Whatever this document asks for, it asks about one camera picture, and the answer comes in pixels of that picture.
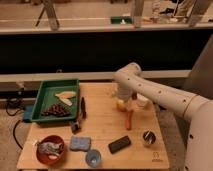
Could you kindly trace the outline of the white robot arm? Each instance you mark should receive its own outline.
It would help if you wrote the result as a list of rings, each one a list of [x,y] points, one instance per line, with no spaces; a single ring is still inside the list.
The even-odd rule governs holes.
[[[213,100],[146,80],[141,72],[132,62],[114,73],[117,97],[128,101],[134,92],[139,93],[188,121],[184,171],[213,171]]]

